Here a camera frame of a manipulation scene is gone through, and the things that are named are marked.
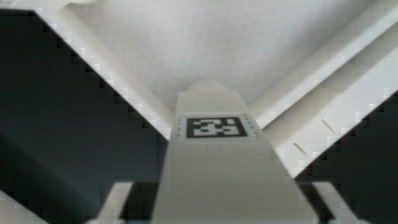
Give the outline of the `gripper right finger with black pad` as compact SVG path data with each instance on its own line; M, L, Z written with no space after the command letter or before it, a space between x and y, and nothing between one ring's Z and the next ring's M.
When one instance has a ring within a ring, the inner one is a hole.
M330 182L298 183L319 218L318 224L371 224L357 217Z

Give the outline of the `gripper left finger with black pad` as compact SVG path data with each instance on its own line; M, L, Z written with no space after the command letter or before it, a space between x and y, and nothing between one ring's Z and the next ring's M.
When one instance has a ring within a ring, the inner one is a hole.
M120 215L131 187L133 187L131 182L117 182L113 184L97 216L85 222L85 224L126 224Z

